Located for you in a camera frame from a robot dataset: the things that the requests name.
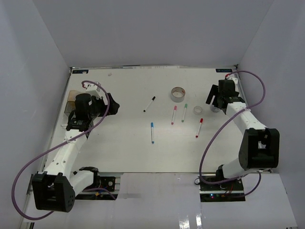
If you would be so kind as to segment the clear jar of paper clips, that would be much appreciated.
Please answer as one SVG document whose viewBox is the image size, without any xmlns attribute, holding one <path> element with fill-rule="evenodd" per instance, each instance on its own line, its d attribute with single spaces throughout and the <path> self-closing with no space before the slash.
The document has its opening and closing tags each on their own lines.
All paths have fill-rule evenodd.
<svg viewBox="0 0 305 229">
<path fill-rule="evenodd" d="M 217 108 L 217 107 L 215 107 L 215 106 L 213 106 L 213 105 L 210 107 L 210 109 L 211 109 L 211 111 L 214 112 L 214 113 L 220 112 L 220 109 Z"/>
</svg>

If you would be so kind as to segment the green capped white marker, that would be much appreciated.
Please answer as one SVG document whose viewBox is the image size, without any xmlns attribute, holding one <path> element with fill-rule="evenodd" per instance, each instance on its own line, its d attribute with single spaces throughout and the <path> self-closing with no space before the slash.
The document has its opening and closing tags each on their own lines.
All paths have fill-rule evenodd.
<svg viewBox="0 0 305 229">
<path fill-rule="evenodd" d="M 181 119 L 182 123 L 185 121 L 185 115 L 186 115 L 186 111 L 187 111 L 187 106 L 188 106 L 188 104 L 185 104 L 184 108 L 183 108 L 183 115 L 182 115 L 182 119 Z"/>
</svg>

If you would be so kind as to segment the red capped white marker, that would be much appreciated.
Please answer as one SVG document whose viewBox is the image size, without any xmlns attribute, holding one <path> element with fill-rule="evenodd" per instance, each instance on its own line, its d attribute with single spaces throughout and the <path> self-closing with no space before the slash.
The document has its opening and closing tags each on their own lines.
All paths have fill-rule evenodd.
<svg viewBox="0 0 305 229">
<path fill-rule="evenodd" d="M 199 133 L 200 133 L 200 130 L 201 130 L 202 123 L 203 123 L 203 118 L 200 119 L 197 131 L 196 131 L 196 135 L 195 135 L 196 138 L 199 137 Z"/>
</svg>

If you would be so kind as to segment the black capped white marker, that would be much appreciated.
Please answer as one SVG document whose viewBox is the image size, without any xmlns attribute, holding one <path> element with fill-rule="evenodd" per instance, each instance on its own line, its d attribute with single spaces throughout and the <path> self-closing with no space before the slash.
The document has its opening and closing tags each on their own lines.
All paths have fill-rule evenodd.
<svg viewBox="0 0 305 229">
<path fill-rule="evenodd" d="M 153 103 L 153 101 L 155 100 L 155 96 L 149 101 L 149 103 L 147 104 L 147 106 L 144 108 L 143 112 L 147 112 L 148 108 L 151 106 L 151 104 Z"/>
</svg>

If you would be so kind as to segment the blue capped white marker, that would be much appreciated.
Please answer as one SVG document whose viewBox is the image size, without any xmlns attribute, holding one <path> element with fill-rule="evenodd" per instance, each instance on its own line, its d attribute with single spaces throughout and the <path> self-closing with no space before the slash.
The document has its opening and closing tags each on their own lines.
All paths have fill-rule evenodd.
<svg viewBox="0 0 305 229">
<path fill-rule="evenodd" d="M 151 122 L 151 143 L 154 144 L 154 124 Z"/>
</svg>

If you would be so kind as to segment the pink capped white marker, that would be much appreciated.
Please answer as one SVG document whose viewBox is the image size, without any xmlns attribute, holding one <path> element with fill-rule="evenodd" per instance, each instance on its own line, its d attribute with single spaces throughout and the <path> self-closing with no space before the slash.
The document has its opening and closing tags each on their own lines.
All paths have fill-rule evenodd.
<svg viewBox="0 0 305 229">
<path fill-rule="evenodd" d="M 175 105 L 174 108 L 173 108 L 173 115 L 172 115 L 172 119 L 171 119 L 171 125 L 174 125 L 176 111 L 177 111 L 177 106 Z"/>
</svg>

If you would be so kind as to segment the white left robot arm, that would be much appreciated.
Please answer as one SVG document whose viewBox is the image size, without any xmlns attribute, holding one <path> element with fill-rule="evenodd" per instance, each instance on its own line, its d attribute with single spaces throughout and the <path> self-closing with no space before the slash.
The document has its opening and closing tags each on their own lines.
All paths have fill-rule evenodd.
<svg viewBox="0 0 305 229">
<path fill-rule="evenodd" d="M 93 121 L 97 117 L 115 115 L 119 104 L 108 94 L 109 103 L 95 95 L 76 95 L 74 109 L 68 116 L 68 123 L 61 146 L 51 163 L 40 174 L 34 175 L 32 188 L 36 209 L 70 212 L 76 196 L 85 189 L 100 187 L 99 170 L 95 167 L 81 167 L 73 172 L 73 164 L 81 148 L 89 138 Z"/>
</svg>

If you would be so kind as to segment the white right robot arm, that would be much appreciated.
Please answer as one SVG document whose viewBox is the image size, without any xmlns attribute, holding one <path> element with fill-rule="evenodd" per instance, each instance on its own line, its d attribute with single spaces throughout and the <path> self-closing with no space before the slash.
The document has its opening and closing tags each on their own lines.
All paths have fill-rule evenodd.
<svg viewBox="0 0 305 229">
<path fill-rule="evenodd" d="M 220 190 L 227 190 L 233 183 L 232 178 L 278 166 L 279 131 L 266 127 L 256 119 L 235 90 L 234 80 L 219 80 L 217 85 L 212 85 L 206 103 L 232 118 L 243 134 L 237 159 L 220 165 L 216 171 L 215 184 Z"/>
</svg>

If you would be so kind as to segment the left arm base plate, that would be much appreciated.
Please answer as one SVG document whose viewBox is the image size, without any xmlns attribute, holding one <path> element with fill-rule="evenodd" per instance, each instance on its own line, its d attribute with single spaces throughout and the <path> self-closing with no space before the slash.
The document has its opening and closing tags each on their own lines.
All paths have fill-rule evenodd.
<svg viewBox="0 0 305 229">
<path fill-rule="evenodd" d="M 116 188 L 116 177 L 99 177 L 98 183 L 95 186 L 87 187 L 94 188 L 93 191 L 81 192 L 76 199 L 78 200 L 115 200 L 118 196 Z"/>
</svg>

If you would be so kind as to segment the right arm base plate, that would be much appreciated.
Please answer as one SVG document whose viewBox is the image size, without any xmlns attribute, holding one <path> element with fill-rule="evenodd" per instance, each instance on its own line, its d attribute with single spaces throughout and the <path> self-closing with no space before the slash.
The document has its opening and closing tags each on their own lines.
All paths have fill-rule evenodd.
<svg viewBox="0 0 305 229">
<path fill-rule="evenodd" d="M 245 201 L 244 186 L 241 180 L 209 185 L 196 178 L 194 184 L 199 186 L 200 201 L 212 202 L 243 202 Z"/>
</svg>

